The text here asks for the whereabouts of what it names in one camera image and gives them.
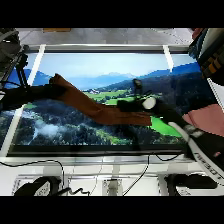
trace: sky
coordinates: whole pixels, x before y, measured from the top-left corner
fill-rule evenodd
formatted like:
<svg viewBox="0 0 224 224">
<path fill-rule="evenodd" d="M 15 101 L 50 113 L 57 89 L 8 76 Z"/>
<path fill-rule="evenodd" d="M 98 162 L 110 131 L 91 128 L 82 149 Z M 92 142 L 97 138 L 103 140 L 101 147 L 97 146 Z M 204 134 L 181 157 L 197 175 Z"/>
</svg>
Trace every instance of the sky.
<svg viewBox="0 0 224 224">
<path fill-rule="evenodd" d="M 32 69 L 37 54 L 29 54 L 28 66 Z M 174 67 L 195 62 L 188 55 L 172 54 Z M 109 73 L 131 74 L 134 77 L 149 74 L 156 70 L 168 69 L 164 54 L 136 53 L 45 53 L 39 71 L 64 78 L 97 77 Z"/>
</svg>

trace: landscape image on screen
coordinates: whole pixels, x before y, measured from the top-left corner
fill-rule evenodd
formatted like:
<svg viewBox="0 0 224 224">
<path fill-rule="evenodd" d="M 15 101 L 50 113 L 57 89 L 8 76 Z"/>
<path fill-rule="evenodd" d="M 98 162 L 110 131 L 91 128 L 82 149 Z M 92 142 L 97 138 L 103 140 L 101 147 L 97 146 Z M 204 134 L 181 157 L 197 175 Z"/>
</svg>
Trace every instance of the landscape image on screen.
<svg viewBox="0 0 224 224">
<path fill-rule="evenodd" d="M 44 85 L 55 73 L 63 76 L 93 100 L 116 105 L 134 99 L 133 78 L 142 80 L 143 92 L 162 99 L 184 115 L 204 104 L 215 103 L 198 64 L 188 55 L 175 55 L 172 71 L 163 54 L 46 53 L 33 85 Z M 32 66 L 25 68 L 27 78 Z M 18 83 L 13 70 L 9 81 Z M 14 111 L 0 116 L 3 143 Z M 16 145 L 150 145 L 183 144 L 180 134 L 151 116 L 152 126 L 101 125 L 73 107 L 54 100 L 28 103 L 23 110 L 13 144 Z"/>
</svg>

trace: screen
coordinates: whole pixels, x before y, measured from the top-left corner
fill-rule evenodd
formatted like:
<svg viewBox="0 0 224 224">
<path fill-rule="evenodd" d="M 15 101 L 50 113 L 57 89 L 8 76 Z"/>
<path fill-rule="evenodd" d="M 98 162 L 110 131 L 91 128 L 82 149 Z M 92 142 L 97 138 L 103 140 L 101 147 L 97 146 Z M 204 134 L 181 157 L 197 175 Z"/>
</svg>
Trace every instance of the screen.
<svg viewBox="0 0 224 224">
<path fill-rule="evenodd" d="M 25 74 L 29 77 L 36 54 L 29 54 Z M 34 86 L 49 83 L 55 73 L 91 99 L 108 105 L 134 99 L 133 78 L 142 80 L 143 92 L 162 99 L 180 115 L 216 103 L 197 62 L 186 54 L 171 54 L 168 67 L 164 54 L 137 53 L 45 53 Z M 19 82 L 13 70 L 9 81 Z M 1 113 L 0 141 L 3 143 L 14 111 Z M 54 100 L 28 103 L 15 131 L 13 144 L 141 145 L 183 144 L 180 134 L 160 118 L 151 116 L 151 126 L 101 125 L 77 109 Z"/>
</svg>

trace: pink object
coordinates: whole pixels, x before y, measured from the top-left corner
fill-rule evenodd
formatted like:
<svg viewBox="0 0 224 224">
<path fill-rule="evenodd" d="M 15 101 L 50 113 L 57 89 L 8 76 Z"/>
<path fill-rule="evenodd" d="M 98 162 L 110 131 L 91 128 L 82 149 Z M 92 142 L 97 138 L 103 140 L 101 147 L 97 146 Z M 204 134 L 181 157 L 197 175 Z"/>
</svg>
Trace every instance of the pink object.
<svg viewBox="0 0 224 224">
<path fill-rule="evenodd" d="M 183 119 L 203 131 L 224 137 L 224 113 L 218 104 L 192 110 Z"/>
<path fill-rule="evenodd" d="M 192 34 L 192 39 L 195 40 L 196 37 L 201 33 L 204 28 L 196 28 Z"/>
</svg>

